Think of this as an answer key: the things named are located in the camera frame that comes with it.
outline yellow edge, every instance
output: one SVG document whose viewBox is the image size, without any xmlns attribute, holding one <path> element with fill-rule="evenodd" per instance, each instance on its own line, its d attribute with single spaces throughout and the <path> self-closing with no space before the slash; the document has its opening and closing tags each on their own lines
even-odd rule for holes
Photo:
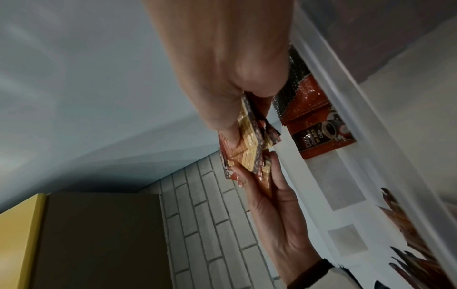
<svg viewBox="0 0 457 289">
<path fill-rule="evenodd" d="M 38 194 L 30 226 L 30 234 L 25 248 L 24 261 L 20 270 L 18 289 L 26 289 L 29 287 L 30 275 L 32 273 L 33 261 L 35 259 L 45 202 L 46 195 Z"/>
</svg>

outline black label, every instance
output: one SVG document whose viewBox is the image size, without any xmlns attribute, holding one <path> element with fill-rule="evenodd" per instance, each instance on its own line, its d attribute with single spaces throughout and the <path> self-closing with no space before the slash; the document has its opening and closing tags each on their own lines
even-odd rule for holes
<svg viewBox="0 0 457 289">
<path fill-rule="evenodd" d="M 292 138 L 300 152 L 333 140 L 322 131 L 322 122 L 313 124 L 304 130 L 294 133 Z"/>
</svg>

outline white sleeve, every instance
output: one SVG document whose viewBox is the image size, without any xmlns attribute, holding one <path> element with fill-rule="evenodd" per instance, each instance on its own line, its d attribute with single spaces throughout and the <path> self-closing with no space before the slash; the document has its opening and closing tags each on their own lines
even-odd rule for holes
<svg viewBox="0 0 457 289">
<path fill-rule="evenodd" d="M 356 282 L 345 271 L 331 268 L 327 274 L 314 283 L 311 289 L 360 289 Z"/>
</svg>

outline brown packet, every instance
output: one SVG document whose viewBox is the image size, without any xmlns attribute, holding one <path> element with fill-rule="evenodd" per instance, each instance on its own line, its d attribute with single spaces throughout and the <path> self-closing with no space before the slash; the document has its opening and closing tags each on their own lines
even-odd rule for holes
<svg viewBox="0 0 457 289">
<path fill-rule="evenodd" d="M 242 187 L 236 173 L 231 169 L 239 163 L 254 174 L 263 193 L 272 197 L 271 156 L 269 148 L 281 141 L 280 133 L 267 121 L 254 103 L 244 95 L 238 117 L 241 140 L 235 148 L 230 148 L 219 134 L 220 158 L 227 179 L 235 180 Z"/>
</svg>

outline cabinet door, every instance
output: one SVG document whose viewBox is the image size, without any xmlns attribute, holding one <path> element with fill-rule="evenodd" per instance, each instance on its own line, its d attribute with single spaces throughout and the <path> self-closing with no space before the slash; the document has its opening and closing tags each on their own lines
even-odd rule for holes
<svg viewBox="0 0 457 289">
<path fill-rule="evenodd" d="M 33 289 L 171 289 L 158 195 L 48 196 Z"/>
</svg>

